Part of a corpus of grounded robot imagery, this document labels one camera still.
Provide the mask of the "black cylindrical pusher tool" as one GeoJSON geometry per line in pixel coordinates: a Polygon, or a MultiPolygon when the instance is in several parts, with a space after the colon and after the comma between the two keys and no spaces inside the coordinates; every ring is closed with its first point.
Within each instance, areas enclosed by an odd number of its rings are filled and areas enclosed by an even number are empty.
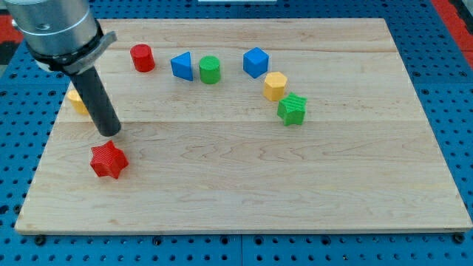
{"type": "Polygon", "coordinates": [[[69,78],[98,132],[104,137],[116,135],[121,130],[121,123],[96,68],[93,66],[69,78]]]}

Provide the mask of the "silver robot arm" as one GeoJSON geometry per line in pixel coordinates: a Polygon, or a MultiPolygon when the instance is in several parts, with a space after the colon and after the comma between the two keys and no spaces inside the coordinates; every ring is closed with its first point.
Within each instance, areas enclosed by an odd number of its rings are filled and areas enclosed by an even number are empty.
{"type": "Polygon", "coordinates": [[[113,42],[84,0],[5,0],[14,27],[36,63],[69,76],[99,133],[116,135],[121,124],[95,62],[113,42]]]}

